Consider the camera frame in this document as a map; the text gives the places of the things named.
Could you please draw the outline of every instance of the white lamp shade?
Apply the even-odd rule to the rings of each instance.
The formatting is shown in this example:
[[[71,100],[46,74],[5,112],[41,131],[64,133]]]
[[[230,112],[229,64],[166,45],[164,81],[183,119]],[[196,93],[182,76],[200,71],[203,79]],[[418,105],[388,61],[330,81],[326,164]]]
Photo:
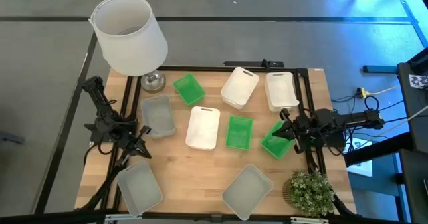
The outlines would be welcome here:
[[[89,22],[104,59],[121,74],[147,74],[167,57],[167,41],[146,0],[104,0]]]

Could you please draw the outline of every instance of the concrete floor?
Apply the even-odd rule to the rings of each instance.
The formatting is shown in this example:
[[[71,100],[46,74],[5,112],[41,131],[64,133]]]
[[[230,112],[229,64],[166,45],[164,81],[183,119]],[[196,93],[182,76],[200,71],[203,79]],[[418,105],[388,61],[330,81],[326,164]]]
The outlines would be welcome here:
[[[0,17],[89,16],[100,1],[0,0]],[[399,0],[148,1],[159,17],[406,16]],[[412,4],[417,8],[416,18],[421,20],[418,16],[426,12],[418,8],[417,0],[412,0]],[[220,66],[225,60],[267,58],[282,60],[287,67],[324,68],[332,98],[352,94],[361,86],[376,92],[398,84],[394,75],[363,74],[361,66],[393,66],[423,49],[409,24],[165,22],[160,23],[160,27],[169,44],[166,65]],[[10,142],[0,145],[1,216],[22,215],[32,210],[91,32],[85,22],[0,22],[0,130],[27,139],[24,145]],[[97,47],[88,76],[97,74],[105,79],[108,70],[109,66]],[[382,107],[401,99],[399,89],[379,96]],[[340,113],[350,110],[346,104],[335,105],[335,108]],[[364,109],[364,103],[358,100],[354,111]],[[382,114],[389,120],[404,116],[405,111],[403,105],[398,105]],[[83,124],[92,122],[94,116],[92,102],[86,93],[82,93],[49,198],[48,212],[73,209],[82,174],[82,157],[89,140],[89,132]],[[408,127],[403,125],[386,135],[394,136],[407,130]],[[379,133],[376,130],[360,132]],[[364,198],[366,194],[354,192],[358,212],[379,217],[363,210],[363,206],[368,206],[364,202],[370,199]]]

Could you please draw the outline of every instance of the green plastic basket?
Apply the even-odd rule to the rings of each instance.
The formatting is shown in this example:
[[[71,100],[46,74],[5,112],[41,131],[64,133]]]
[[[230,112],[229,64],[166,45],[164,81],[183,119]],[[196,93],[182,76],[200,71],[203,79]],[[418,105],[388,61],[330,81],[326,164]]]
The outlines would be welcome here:
[[[272,136],[272,133],[277,129],[281,128],[284,121],[279,121],[272,127],[269,133],[261,141],[261,145],[265,150],[267,150],[271,155],[280,160],[288,150],[294,145],[294,140],[286,140],[285,138],[280,138]]]
[[[253,120],[230,116],[227,127],[226,146],[240,150],[249,150],[253,135]]]
[[[173,85],[187,106],[202,100],[205,95],[205,91],[191,74],[177,80]]]

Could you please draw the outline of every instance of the potted plant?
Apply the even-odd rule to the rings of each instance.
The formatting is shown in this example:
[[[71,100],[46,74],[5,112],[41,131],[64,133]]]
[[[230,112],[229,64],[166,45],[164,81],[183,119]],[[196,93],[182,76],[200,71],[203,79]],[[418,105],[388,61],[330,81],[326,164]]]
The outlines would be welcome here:
[[[282,187],[282,196],[289,205],[315,218],[334,211],[333,195],[327,177],[318,170],[294,171]]]

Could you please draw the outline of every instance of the wooden tabletop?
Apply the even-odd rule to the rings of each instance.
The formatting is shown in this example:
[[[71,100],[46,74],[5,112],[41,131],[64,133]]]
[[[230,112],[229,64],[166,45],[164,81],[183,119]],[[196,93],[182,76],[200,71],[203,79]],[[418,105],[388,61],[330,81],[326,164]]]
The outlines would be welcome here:
[[[297,169],[307,169],[304,154],[296,154],[293,149],[281,159],[276,160],[261,147],[261,140],[269,129],[279,120],[277,112],[271,112],[265,94],[265,73],[257,73],[260,81],[254,90],[247,105],[242,110],[236,110],[221,100],[220,90],[230,76],[230,72],[185,72],[165,71],[167,84],[164,90],[157,94],[149,94],[144,90],[140,93],[140,101],[153,96],[167,95],[171,102],[176,132],[172,136],[153,140],[146,137],[146,147],[153,156],[147,160],[163,192],[163,200],[150,212],[157,213],[224,213],[231,214],[232,210],[222,201],[222,192],[232,180],[247,165],[257,166],[274,184],[273,190],[257,206],[253,214],[258,215],[295,215],[301,214],[289,206],[281,195],[283,183]],[[175,92],[173,82],[185,74],[193,74],[196,80],[206,91],[203,100],[196,106],[217,108],[221,111],[220,124],[217,135],[217,146],[212,151],[195,150],[185,144],[191,106],[186,106],[181,97]],[[309,69],[310,85],[315,109],[332,109],[330,94],[323,69]],[[135,81],[131,89],[133,96]],[[301,78],[302,95],[305,107],[308,107]],[[106,82],[105,94],[109,100],[117,100],[113,105],[115,110],[120,109],[126,85],[126,76],[114,70]],[[127,113],[130,113],[132,97],[128,102]],[[253,138],[249,151],[236,150],[225,146],[225,134],[229,117],[242,116],[253,119]],[[290,118],[298,115],[298,109],[290,111]],[[141,106],[138,106],[138,119],[142,127]],[[108,150],[111,144],[103,144]],[[110,156],[102,156],[94,149],[89,155],[80,183],[76,207],[84,205],[96,192],[106,177]],[[136,164],[142,157],[134,156],[130,164]],[[356,211],[348,172],[344,158],[333,156],[324,148],[324,159],[330,183],[340,199],[351,210]],[[109,207],[116,184],[110,190]],[[120,204],[121,211],[127,211],[124,201]]]

